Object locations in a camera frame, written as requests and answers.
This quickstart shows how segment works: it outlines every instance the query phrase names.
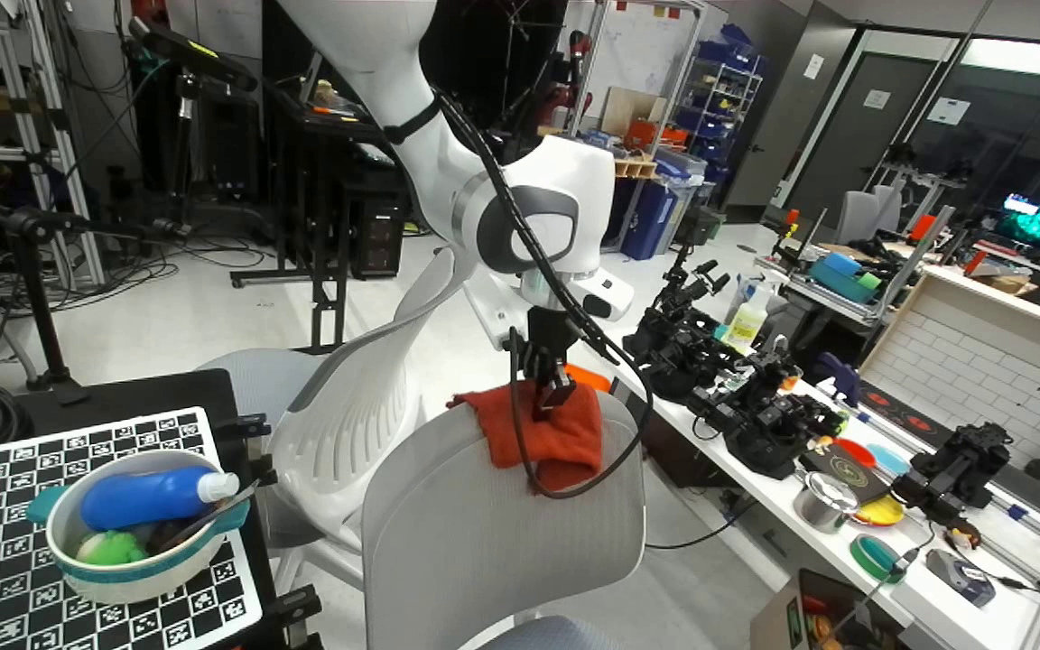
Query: checkered mat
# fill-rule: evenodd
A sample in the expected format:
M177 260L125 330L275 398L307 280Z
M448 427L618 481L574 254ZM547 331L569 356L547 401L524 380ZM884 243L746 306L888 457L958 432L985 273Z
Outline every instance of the checkered mat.
M147 604L100 608L63 580L43 530L24 520L29 497L152 448L187 448L217 463L201 407L0 448L0 650L211 645L260 620L260 596L237 534L226 534L200 578Z

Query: orange cloth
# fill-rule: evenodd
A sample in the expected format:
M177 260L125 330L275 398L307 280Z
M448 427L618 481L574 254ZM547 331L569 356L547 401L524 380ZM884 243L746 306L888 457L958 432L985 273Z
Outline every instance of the orange cloth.
M518 395L521 403L514 403L508 385L456 398L456 403L466 401L478 413L479 432L486 436L492 465L508 468L524 463L518 441L518 419L521 419L527 463L533 465L533 484L543 490L562 490L569 484L596 475L602 463L596 389L574 382L568 401L556 403L539 421L531 419L531 382L524 382Z

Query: chair backrest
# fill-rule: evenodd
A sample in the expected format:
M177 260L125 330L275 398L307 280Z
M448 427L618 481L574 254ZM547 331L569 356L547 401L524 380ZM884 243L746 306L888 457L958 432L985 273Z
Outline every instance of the chair backrest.
M403 291L394 323L331 350L275 427L279 484L316 527L341 527L361 506L376 465L419 427L408 347L473 266L441 248Z
M634 421L602 395L606 463ZM471 407L415 429L365 497L368 650L456 650L486 626L612 586L642 557L642 463L579 497L539 497L494 468Z

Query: bowl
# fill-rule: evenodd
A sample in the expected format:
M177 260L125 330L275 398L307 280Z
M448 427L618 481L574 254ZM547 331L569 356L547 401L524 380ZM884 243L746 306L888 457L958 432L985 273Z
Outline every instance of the bowl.
M152 472L152 468L177 468L177 465L212 465L201 456L190 451L134 451L107 465L98 465L95 472L81 475L69 486L56 486L31 497L29 520L47 527L47 550L56 557L56 568L63 572L65 586L74 586L84 601L95 604L142 604L157 601L164 593L182 590L200 572L211 568L211 561L226 540L226 530L237 530L248 516L248 501L237 501L234 509L222 512L212 525L200 527L182 545L134 561L134 563L84 563L75 561L75 550L95 534L84 516L81 501L92 490L92 484L117 475L117 472Z

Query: lab floor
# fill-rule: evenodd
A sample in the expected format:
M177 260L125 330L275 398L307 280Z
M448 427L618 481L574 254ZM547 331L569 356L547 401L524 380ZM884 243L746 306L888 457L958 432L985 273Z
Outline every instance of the lab floor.
M718 260L718 272L746 272L750 248L774 244L757 226L724 226L696 260ZM424 272L438 238L408 238L402 254L402 273L391 280L350 280L348 295L348 337L391 323L394 302L408 280ZM232 290L232 266L275 266L258 254L172 254L172 273L136 285L123 295L59 312L59 338L65 360L81 382L117 382L164 372L187 372L222 354L241 347L307 347L311 331L311 290L307 280L289 285L248 285ZM606 258L618 277L650 285L641 291L641 313L667 260L631 262ZM41 347L29 323L16 323L12 331L41 364ZM23 385L19 364L0 350L0 385ZM466 295L448 299L424 330L415 367L425 367L424 398L431 415L446 407L456 389L484 389L504 382L504 356L484 338ZM683 540L709 530L654 472L650 472L650 540ZM326 645L361 645L361 596L331 578L311 578L326 601L326 614L316 618ZM718 537L695 550L650 550L642 568L621 586L554 604L588 630L628 650L743 650L746 620L771 601L771 586L742 563Z

